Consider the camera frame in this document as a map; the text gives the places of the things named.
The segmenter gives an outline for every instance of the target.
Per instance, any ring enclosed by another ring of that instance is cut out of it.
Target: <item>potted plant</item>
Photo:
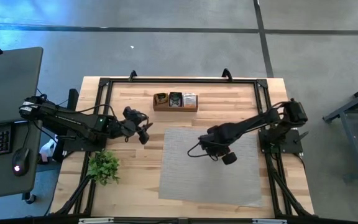
[[[90,157],[88,165],[88,174],[101,185],[111,184],[108,180],[116,181],[118,184],[119,177],[117,170],[119,159],[111,151],[95,152],[94,157]]]

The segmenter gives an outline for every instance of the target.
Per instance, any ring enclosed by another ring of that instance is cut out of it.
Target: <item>wooden tabletop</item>
[[[77,110],[94,106],[100,77],[84,77]],[[284,81],[268,78],[272,104],[288,100]],[[171,91],[192,92],[199,96],[199,110],[190,112],[154,112],[154,93]],[[150,141],[139,143],[138,137],[107,141],[106,150],[120,158],[120,183],[96,185],[92,216],[110,217],[210,217],[210,218],[268,218],[273,217],[270,187],[264,156],[259,152],[259,173],[264,206],[239,207],[217,203],[195,203],[182,200],[158,199],[160,166],[164,132],[171,127],[208,128],[226,122],[238,122],[257,115],[254,88],[249,84],[208,83],[115,83],[111,105],[118,119],[123,119],[126,106],[147,114],[154,125],[147,131]],[[287,185],[304,208],[313,213],[306,175],[302,163],[292,154],[283,154]],[[57,211],[78,186],[84,152],[75,152],[63,161],[55,190],[51,212]],[[280,208],[284,210],[281,191]],[[84,209],[88,187],[83,198]]]

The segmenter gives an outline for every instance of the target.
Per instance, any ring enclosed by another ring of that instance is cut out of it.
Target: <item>computer mouse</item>
[[[22,148],[16,150],[12,157],[13,174],[20,177],[29,170],[30,149]]]

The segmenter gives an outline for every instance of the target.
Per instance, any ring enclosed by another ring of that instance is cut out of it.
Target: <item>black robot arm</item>
[[[147,129],[152,125],[149,118],[130,107],[124,109],[125,120],[118,121],[110,105],[99,105],[110,107],[113,115],[83,114],[84,111],[72,111],[48,101],[46,95],[31,96],[26,98],[23,105],[19,107],[22,118],[34,121],[42,120],[47,127],[48,124],[69,129],[76,133],[72,138],[81,138],[90,143],[97,143],[102,138],[118,138],[124,136],[129,138],[135,133],[139,135],[139,141],[146,144],[149,140]]]
[[[228,165],[237,160],[234,152],[231,152],[229,146],[239,139],[244,133],[270,125],[267,131],[265,141],[276,145],[285,140],[285,135],[291,128],[297,128],[304,125],[308,118],[303,110],[302,104],[291,101],[280,102],[273,105],[266,112],[241,121],[239,123],[224,123],[219,126],[213,126],[207,130],[207,134],[200,136],[197,145],[206,151],[205,155],[217,161],[219,157]]]

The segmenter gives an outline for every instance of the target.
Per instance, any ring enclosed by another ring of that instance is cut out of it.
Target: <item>small wooden box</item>
[[[198,111],[198,96],[196,96],[196,107],[195,108],[186,108],[183,106],[174,107],[169,106],[169,100],[166,103],[156,104],[153,98],[153,109],[154,111],[176,111],[176,112],[197,112]]]

